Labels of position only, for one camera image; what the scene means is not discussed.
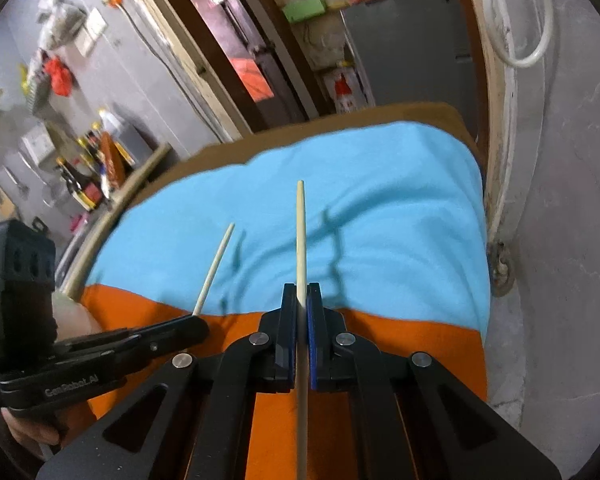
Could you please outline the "cream chopstick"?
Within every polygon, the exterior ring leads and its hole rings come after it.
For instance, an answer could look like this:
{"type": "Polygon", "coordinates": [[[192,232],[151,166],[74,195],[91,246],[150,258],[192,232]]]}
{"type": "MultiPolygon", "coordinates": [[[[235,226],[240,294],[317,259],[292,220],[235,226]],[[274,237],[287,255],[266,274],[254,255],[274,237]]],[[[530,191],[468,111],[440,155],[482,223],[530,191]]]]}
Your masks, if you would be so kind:
{"type": "Polygon", "coordinates": [[[297,285],[297,478],[308,478],[309,350],[306,340],[306,193],[297,183],[296,197],[296,285],[297,285]]]}
{"type": "Polygon", "coordinates": [[[218,272],[220,263],[225,254],[227,245],[230,242],[230,238],[233,235],[234,229],[235,229],[234,223],[230,223],[223,234],[222,240],[220,241],[218,248],[216,248],[216,252],[213,256],[213,259],[209,266],[208,272],[207,272],[206,276],[204,277],[204,282],[202,283],[201,290],[197,296],[197,299],[196,299],[196,302],[195,302],[195,305],[194,305],[194,308],[192,311],[193,316],[199,316],[201,314],[202,308],[204,307],[204,303],[207,300],[209,290],[210,290],[213,280],[215,278],[216,272],[218,272]]]}

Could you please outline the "dark soy sauce bottle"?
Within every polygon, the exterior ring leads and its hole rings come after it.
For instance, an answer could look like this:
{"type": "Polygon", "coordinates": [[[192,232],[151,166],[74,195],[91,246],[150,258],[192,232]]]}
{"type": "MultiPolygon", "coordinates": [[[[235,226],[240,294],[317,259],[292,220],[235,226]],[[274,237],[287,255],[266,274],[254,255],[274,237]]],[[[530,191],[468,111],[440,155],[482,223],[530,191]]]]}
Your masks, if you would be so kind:
{"type": "Polygon", "coordinates": [[[99,186],[85,174],[74,168],[67,159],[56,158],[56,166],[61,179],[65,181],[69,194],[86,210],[95,210],[102,201],[99,186]]]}

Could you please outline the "striped colourful table cloth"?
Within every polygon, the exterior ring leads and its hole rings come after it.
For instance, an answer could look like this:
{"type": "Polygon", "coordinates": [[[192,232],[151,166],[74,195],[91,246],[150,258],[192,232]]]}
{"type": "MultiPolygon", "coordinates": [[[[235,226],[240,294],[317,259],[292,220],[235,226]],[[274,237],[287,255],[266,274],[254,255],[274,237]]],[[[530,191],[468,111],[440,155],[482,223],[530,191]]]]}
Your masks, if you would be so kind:
{"type": "Polygon", "coordinates": [[[353,333],[427,352],[486,398],[482,161],[455,108],[375,107],[204,148],[132,201],[80,303],[102,330],[199,310],[205,358],[253,333],[298,278],[353,333]]]}

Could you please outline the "large oil bottle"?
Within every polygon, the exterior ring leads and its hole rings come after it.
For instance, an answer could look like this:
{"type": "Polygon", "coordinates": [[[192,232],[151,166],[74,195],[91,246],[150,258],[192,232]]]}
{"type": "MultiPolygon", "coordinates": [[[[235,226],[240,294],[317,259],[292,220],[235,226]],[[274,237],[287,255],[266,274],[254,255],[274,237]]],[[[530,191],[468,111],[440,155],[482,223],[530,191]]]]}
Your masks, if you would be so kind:
{"type": "Polygon", "coordinates": [[[137,168],[148,161],[152,149],[132,124],[106,108],[98,111],[102,131],[110,134],[123,159],[137,168]]]}

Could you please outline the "red plastic bag hanging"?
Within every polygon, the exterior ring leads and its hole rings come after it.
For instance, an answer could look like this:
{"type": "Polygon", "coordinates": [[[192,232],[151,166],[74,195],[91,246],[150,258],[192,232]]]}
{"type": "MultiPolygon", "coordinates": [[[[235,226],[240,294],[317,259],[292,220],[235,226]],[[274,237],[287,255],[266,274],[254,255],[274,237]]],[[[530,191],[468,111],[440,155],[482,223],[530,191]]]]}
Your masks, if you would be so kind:
{"type": "Polygon", "coordinates": [[[48,58],[44,64],[44,70],[50,77],[50,86],[56,96],[71,96],[73,74],[58,56],[48,58]]]}

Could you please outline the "clear bag of dried goods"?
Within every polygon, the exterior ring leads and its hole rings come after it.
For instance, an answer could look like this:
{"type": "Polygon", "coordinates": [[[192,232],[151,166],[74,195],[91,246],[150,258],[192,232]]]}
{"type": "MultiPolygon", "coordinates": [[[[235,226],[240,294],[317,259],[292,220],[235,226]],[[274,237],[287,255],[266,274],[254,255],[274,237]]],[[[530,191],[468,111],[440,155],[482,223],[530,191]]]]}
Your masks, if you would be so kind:
{"type": "Polygon", "coordinates": [[[38,2],[38,48],[53,51],[70,41],[86,20],[86,13],[66,0],[40,0],[38,2]]]}

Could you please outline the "green box on shelf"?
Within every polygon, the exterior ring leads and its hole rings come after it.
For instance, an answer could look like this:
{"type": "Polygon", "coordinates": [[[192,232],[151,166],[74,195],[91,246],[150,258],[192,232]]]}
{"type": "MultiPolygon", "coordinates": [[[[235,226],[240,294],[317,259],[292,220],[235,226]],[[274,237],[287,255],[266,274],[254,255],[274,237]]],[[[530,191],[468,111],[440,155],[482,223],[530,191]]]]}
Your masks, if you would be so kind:
{"type": "Polygon", "coordinates": [[[316,18],[326,12],[325,0],[294,0],[283,6],[283,14],[288,23],[301,23],[316,18]]]}

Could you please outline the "white wall socket plate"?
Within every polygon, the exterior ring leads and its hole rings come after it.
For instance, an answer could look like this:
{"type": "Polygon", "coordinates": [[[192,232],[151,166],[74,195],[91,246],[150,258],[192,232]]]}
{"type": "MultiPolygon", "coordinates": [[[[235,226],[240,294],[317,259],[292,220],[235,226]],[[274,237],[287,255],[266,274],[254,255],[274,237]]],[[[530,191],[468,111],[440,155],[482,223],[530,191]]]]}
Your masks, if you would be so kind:
{"type": "Polygon", "coordinates": [[[79,54],[84,58],[88,58],[91,55],[96,42],[104,34],[106,28],[107,22],[102,17],[102,14],[98,9],[93,8],[87,15],[76,38],[74,38],[74,45],[79,54]]]}

